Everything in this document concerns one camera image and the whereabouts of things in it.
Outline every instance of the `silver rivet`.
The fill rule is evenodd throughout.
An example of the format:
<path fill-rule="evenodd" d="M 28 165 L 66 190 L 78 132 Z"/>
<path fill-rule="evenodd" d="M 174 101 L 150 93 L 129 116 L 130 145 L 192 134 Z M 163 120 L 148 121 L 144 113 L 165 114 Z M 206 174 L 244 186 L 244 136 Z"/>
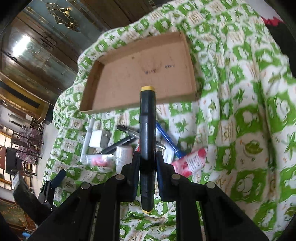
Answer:
<path fill-rule="evenodd" d="M 90 186 L 91 185 L 89 183 L 82 183 L 80 187 L 81 189 L 86 190 L 86 189 L 89 189 Z"/>
<path fill-rule="evenodd" d="M 118 175 L 116 175 L 116 177 L 115 177 L 117 180 L 123 180 L 124 179 L 124 175 L 122 175 L 122 174 L 118 174 Z"/>
<path fill-rule="evenodd" d="M 174 180 L 179 180 L 179 179 L 181 178 L 181 176 L 180 176 L 180 174 L 175 173 L 175 174 L 172 175 L 172 178 L 173 178 Z"/>
<path fill-rule="evenodd" d="M 216 186 L 216 184 L 213 183 L 213 182 L 207 182 L 206 185 L 207 185 L 208 188 L 211 188 L 211 189 Z"/>

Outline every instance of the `white power adapter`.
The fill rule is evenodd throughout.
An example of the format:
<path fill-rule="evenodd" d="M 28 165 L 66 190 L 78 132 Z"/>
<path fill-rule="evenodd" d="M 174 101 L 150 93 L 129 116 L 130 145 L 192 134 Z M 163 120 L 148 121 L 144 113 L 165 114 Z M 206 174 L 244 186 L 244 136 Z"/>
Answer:
<path fill-rule="evenodd" d="M 111 137 L 111 134 L 108 131 L 105 131 L 105 130 L 93 131 L 91 134 L 91 139 L 89 141 L 89 146 L 94 148 L 105 149 L 108 147 L 110 137 Z"/>

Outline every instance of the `cardboard box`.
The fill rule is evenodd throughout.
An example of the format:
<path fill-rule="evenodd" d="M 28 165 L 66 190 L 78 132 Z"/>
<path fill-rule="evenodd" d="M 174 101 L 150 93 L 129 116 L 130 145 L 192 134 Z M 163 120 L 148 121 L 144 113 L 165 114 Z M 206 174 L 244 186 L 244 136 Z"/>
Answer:
<path fill-rule="evenodd" d="M 80 111 L 140 106 L 140 90 L 147 85 L 155 88 L 157 104 L 195 100 L 193 66 L 182 32 L 141 39 L 100 57 L 87 80 Z"/>

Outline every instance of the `white tiled floor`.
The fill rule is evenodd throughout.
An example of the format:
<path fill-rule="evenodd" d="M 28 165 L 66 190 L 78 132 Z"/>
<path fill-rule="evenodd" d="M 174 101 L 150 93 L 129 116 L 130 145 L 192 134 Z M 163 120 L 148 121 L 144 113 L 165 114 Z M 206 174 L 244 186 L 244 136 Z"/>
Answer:
<path fill-rule="evenodd" d="M 260 14 L 264 18 L 272 19 L 273 17 L 277 17 L 280 19 L 280 16 L 276 13 L 276 11 L 272 9 L 264 0 L 245 0 L 245 2 L 250 4 L 258 12 L 258 14 Z M 37 196 L 39 195 L 39 191 L 41 188 L 42 176 L 45 170 L 45 165 L 47 159 L 49 158 L 57 134 L 58 130 L 54 127 L 53 123 L 45 127 L 43 134 L 43 155 L 42 159 L 39 160 L 37 177 L 33 177 L 33 188 Z"/>
<path fill-rule="evenodd" d="M 37 177 L 33 176 L 32 182 L 33 182 L 33 188 L 35 191 L 36 196 L 39 195 L 39 191 L 41 188 L 41 182 L 42 182 L 42 176 L 43 172 L 45 170 L 45 165 L 47 162 L 47 159 L 49 158 L 50 152 L 52 150 L 52 147 L 54 145 L 54 141 L 57 138 L 58 130 L 55 128 L 53 123 L 50 123 L 49 125 L 45 125 L 44 132 L 43 132 L 43 142 L 44 145 L 42 147 L 42 159 L 39 159 L 39 164 L 37 168 Z"/>

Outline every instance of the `bedsheet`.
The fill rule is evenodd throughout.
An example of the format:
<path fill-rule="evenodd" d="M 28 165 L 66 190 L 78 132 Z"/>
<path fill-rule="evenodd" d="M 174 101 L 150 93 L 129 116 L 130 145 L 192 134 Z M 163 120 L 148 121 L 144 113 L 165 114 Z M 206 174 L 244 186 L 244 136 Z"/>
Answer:
<path fill-rule="evenodd" d="M 167 31 L 187 36 L 198 98 L 158 105 L 159 122 L 184 151 L 208 148 L 205 167 L 190 180 L 215 182 L 276 240 L 296 211 L 296 80 L 260 16 L 241 0 L 169 2 L 129 26 L 102 34 L 81 54 L 74 84 L 59 97 L 53 113 L 59 133 L 44 180 L 67 171 L 54 203 L 59 206 L 84 181 L 99 184 L 115 174 L 79 161 L 90 116 L 78 109 L 95 60 Z M 94 128 L 111 131 L 109 145 L 125 136 L 116 124 L 139 124 L 139 108 L 92 116 Z M 142 212 L 140 203 L 139 195 L 132 203 L 121 203 L 120 239 L 176 240 L 175 203 L 161 202 L 157 186 L 150 214 Z"/>

